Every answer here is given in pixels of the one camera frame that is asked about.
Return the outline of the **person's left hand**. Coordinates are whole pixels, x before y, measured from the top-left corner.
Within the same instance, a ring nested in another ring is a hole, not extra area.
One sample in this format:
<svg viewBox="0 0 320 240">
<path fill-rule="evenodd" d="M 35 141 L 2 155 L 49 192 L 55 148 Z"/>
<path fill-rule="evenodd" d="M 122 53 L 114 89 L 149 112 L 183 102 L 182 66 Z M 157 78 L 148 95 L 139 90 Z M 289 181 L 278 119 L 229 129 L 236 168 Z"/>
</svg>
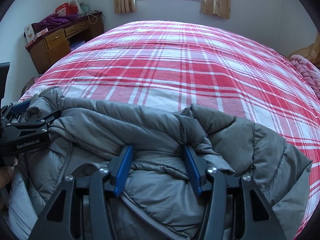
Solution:
<svg viewBox="0 0 320 240">
<path fill-rule="evenodd" d="M 18 159 L 14 158 L 14 164 L 12 166 L 1 167 L 0 175 L 0 188 L 4 189 L 13 179 L 15 166 L 18 164 Z M 0 209 L 2 210 L 5 207 L 4 194 L 1 193 L 0 197 Z"/>
</svg>

